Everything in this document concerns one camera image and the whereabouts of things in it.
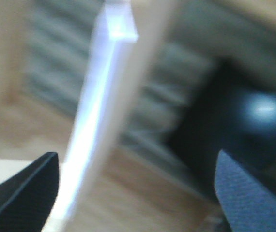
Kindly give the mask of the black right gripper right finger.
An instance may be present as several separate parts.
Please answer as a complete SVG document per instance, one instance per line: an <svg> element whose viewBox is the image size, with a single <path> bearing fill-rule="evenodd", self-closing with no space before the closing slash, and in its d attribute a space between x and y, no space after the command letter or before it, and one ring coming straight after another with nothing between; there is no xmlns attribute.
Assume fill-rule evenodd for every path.
<svg viewBox="0 0 276 232"><path fill-rule="evenodd" d="M276 232L276 180L221 150L215 192L233 232Z"/></svg>

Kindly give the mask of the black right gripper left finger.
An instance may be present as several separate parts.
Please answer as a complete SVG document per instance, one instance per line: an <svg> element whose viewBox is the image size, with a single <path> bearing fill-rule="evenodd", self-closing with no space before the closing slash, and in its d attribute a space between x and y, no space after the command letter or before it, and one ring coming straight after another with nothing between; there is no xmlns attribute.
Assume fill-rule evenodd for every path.
<svg viewBox="0 0 276 232"><path fill-rule="evenodd" d="M59 156L47 152L0 184L0 232L40 232L59 191Z"/></svg>

